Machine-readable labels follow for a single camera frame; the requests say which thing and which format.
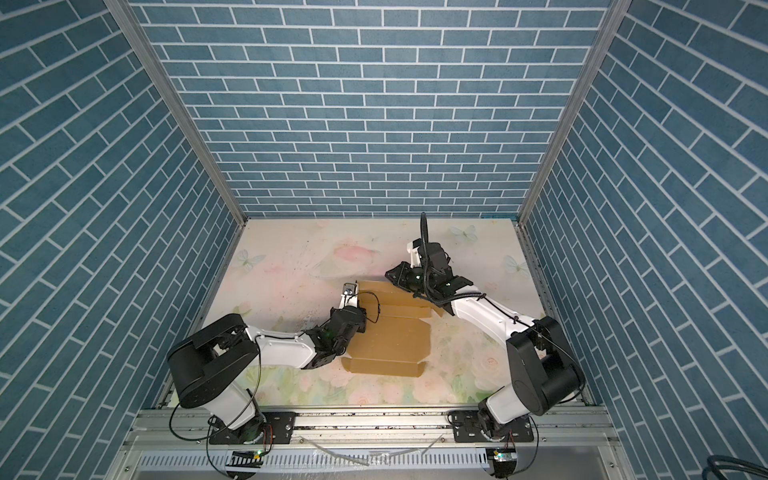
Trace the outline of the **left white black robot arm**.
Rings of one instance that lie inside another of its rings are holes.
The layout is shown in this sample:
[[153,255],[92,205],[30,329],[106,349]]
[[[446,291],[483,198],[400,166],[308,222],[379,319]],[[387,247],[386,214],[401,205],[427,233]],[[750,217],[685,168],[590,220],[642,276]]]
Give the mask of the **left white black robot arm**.
[[289,335],[246,325],[227,314],[171,347],[167,363],[185,409],[205,408],[213,417],[213,444],[248,444],[265,438],[267,419],[256,390],[236,379],[252,363],[312,370],[346,353],[357,333],[366,330],[366,311],[354,304],[330,310],[330,317],[308,330]]

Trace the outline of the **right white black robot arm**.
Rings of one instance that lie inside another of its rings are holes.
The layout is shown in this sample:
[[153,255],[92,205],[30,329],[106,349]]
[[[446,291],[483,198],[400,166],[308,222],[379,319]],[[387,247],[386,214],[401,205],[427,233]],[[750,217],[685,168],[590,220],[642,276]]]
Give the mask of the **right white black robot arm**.
[[395,287],[464,320],[506,347],[510,383],[478,404],[486,436],[499,439],[514,421],[541,416],[581,393],[586,377],[559,322],[522,315],[453,273],[450,256],[437,242],[416,239],[410,255],[385,273]]

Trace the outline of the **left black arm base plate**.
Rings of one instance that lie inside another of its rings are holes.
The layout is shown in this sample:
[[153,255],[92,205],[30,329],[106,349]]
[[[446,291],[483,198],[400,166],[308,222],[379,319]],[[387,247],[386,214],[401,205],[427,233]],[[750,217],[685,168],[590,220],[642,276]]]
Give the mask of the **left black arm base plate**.
[[225,428],[215,420],[208,442],[213,445],[272,445],[289,444],[297,414],[292,411],[262,412],[237,429]]

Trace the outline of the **brown cardboard paper box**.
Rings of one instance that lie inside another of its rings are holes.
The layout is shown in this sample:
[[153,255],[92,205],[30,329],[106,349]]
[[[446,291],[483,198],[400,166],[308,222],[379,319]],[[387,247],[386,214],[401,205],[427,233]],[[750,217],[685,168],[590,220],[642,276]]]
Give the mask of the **brown cardboard paper box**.
[[369,320],[350,341],[343,368],[355,374],[421,376],[431,352],[428,319],[438,309],[388,282],[361,281],[358,290],[358,305]]

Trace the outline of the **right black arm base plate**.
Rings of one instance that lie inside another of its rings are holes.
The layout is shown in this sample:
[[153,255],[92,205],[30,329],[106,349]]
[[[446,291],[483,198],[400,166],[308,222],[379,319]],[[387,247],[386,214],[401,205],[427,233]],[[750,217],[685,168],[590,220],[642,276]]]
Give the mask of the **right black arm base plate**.
[[533,442],[535,435],[527,415],[506,424],[497,423],[489,413],[477,409],[458,409],[447,413],[446,419],[456,443]]

